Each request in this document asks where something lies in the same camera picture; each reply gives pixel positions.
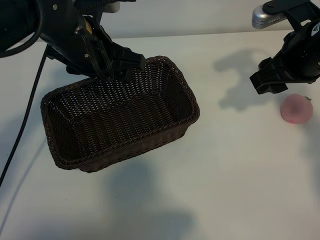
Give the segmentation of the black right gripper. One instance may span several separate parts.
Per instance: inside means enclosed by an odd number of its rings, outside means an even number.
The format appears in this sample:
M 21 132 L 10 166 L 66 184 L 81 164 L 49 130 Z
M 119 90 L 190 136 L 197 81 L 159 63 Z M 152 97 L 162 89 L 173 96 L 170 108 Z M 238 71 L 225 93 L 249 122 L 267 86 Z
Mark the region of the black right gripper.
M 259 95 L 279 94 L 286 84 L 314 83 L 320 77 L 320 22 L 312 21 L 288 33 L 282 49 L 264 59 L 250 80 Z

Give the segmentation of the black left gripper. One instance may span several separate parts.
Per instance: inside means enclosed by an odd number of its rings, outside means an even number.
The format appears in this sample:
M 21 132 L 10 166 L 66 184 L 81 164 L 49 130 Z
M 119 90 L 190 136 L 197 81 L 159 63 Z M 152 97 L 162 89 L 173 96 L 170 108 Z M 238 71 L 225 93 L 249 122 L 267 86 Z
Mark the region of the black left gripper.
M 88 77 L 130 82 L 132 70 L 144 70 L 146 58 L 113 43 L 100 25 L 103 13 L 116 13 L 116 0 L 42 0 L 44 24 L 40 38 L 48 57 L 67 72 Z

